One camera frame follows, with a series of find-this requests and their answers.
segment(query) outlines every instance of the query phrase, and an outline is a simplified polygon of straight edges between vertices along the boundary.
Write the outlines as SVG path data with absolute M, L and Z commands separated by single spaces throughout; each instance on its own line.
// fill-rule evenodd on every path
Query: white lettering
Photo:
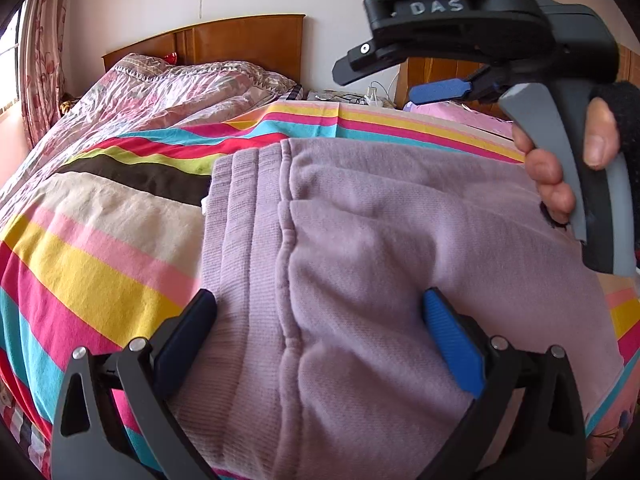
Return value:
M 427 8 L 422 2 L 415 2 L 414 4 L 411 4 L 411 12 L 414 16 L 422 14 L 425 10 L 427 10 Z
M 438 1 L 438 0 L 434 0 L 433 3 L 431 4 L 431 12 L 446 12 L 447 9 L 444 8 L 444 6 Z
M 464 10 L 465 6 L 460 3 L 460 0 L 449 0 L 449 7 L 453 12 L 458 12 L 459 10 Z

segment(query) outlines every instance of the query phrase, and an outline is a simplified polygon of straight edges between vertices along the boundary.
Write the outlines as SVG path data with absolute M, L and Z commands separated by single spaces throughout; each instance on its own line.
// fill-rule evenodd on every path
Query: human hand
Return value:
M 535 181 L 542 202 L 556 222 L 566 224 L 575 208 L 571 187 L 562 180 L 562 167 L 551 152 L 534 147 L 529 136 L 513 126 L 513 142 L 525 153 L 525 169 Z M 584 162 L 594 170 L 602 170 L 620 150 L 620 134 L 616 119 L 603 99 L 596 97 L 587 108 L 584 134 Z

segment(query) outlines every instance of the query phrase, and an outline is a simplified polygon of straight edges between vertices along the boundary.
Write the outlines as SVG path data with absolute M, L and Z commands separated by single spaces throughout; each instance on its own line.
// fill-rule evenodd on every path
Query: window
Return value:
M 18 100 L 18 33 L 21 10 L 0 37 L 0 114 Z

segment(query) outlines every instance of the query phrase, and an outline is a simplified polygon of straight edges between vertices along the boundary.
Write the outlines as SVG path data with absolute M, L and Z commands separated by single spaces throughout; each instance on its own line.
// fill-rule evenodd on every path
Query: handle grip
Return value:
M 596 272 L 633 276 L 633 207 L 625 159 L 618 155 L 606 170 L 594 171 L 582 158 L 593 87 L 593 82 L 584 79 L 519 84 L 499 104 L 538 148 L 552 152 L 560 161 L 564 181 L 576 199 L 571 225 L 582 242 L 584 264 Z

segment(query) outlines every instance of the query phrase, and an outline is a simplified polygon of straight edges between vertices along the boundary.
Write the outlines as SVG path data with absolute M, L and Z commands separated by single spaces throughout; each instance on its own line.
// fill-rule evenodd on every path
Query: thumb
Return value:
M 602 170 L 620 150 L 616 118 L 603 99 L 596 97 L 587 108 L 584 133 L 584 161 L 593 170 Z

